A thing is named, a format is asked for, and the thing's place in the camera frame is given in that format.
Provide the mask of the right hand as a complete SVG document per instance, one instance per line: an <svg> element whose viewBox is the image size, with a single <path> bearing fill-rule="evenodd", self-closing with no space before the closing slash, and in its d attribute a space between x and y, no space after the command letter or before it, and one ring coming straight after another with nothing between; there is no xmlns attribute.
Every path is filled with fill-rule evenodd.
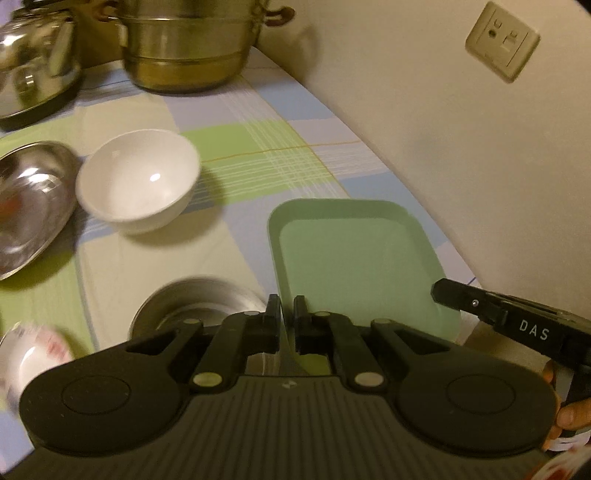
<svg viewBox="0 0 591 480"><path fill-rule="evenodd" d="M553 454L582 447L590 441L590 373L575 372L549 361L542 374L554 388L558 410L543 449Z"/></svg>

